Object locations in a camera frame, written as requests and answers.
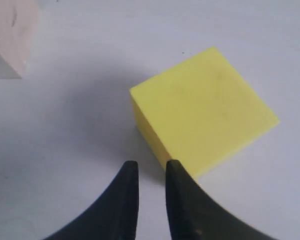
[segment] white table surface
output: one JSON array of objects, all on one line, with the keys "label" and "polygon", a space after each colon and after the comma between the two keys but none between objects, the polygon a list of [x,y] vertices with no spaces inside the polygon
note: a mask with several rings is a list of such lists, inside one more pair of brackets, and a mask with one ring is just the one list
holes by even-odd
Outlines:
[{"label": "white table surface", "polygon": [[164,172],[129,88],[217,46],[281,124],[199,179],[222,206],[300,240],[300,0],[43,0],[23,80],[0,80],[0,240],[40,240],[84,211],[126,160],[137,240],[168,240]]}]

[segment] white surface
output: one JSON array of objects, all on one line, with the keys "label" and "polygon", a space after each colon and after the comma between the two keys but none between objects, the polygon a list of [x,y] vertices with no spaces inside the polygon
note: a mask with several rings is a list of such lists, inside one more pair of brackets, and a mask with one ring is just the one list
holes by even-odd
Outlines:
[{"label": "white surface", "polygon": [[47,0],[23,80],[0,80],[0,240],[40,240],[140,165],[138,240],[168,240],[164,173],[130,87],[217,46],[281,124],[202,177],[247,223],[300,240],[300,0]]}]

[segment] yellow cube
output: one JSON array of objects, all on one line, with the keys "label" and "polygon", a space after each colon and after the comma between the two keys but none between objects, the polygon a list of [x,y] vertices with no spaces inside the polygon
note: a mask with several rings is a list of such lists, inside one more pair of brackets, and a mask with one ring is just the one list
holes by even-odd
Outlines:
[{"label": "yellow cube", "polygon": [[130,90],[135,120],[159,162],[205,173],[279,123],[215,47]]}]

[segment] yellow foam cube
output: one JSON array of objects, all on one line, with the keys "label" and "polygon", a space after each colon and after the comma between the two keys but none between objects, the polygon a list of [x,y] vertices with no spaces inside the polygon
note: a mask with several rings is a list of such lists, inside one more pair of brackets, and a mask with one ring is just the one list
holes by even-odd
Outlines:
[{"label": "yellow foam cube", "polygon": [[205,173],[279,123],[215,48],[130,90],[136,124],[159,162]]}]

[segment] cube top face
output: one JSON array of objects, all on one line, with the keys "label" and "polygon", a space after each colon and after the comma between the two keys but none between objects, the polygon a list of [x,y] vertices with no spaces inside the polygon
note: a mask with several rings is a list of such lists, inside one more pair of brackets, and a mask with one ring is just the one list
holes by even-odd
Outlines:
[{"label": "cube top face", "polygon": [[[279,122],[215,47],[130,93],[169,156],[192,176],[209,171]],[[167,160],[159,159],[163,166]]]}]

